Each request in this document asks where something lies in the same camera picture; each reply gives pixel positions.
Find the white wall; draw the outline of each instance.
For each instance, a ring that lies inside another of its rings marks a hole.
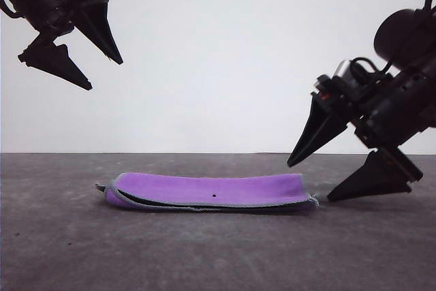
[[[358,55],[383,65],[372,48],[378,26],[423,2],[110,0],[124,65],[78,31],[60,40],[92,91],[19,63],[36,33],[3,15],[2,151],[291,151],[315,79]],[[436,131],[403,149],[435,154]],[[349,128],[321,152],[367,150]]]

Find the folded cloth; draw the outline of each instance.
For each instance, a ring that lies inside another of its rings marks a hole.
[[[129,209],[282,211],[317,205],[301,174],[220,179],[123,173],[108,186],[96,187],[107,202]]]

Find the purple foam pad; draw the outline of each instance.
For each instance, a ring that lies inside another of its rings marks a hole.
[[[256,211],[317,204],[304,190],[301,174],[219,179],[123,173],[97,188],[110,204],[130,209]]]

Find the concrete surface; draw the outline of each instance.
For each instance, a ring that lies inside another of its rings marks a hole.
[[[362,155],[3,154],[2,290],[436,290],[436,156],[410,194],[328,203]],[[147,213],[94,188],[126,171],[301,172],[307,213]]]

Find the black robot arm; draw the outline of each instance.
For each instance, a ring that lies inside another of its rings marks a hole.
[[[77,27],[107,57],[123,62],[107,20],[108,0],[10,0],[16,10],[0,0],[0,8],[12,18],[26,18],[39,31],[36,39],[18,56],[27,66],[63,78],[86,90],[91,83],[68,55],[66,45],[54,41]]]
[[[330,192],[329,200],[410,192],[408,183],[422,178],[398,146],[436,126],[436,7],[431,4],[426,0],[422,9],[396,12],[380,26],[374,47],[388,61],[384,69],[358,57],[342,62],[332,78],[318,78],[309,120],[288,165],[304,160],[348,123],[368,148],[377,149]],[[392,65],[401,70],[395,77],[387,72]]]

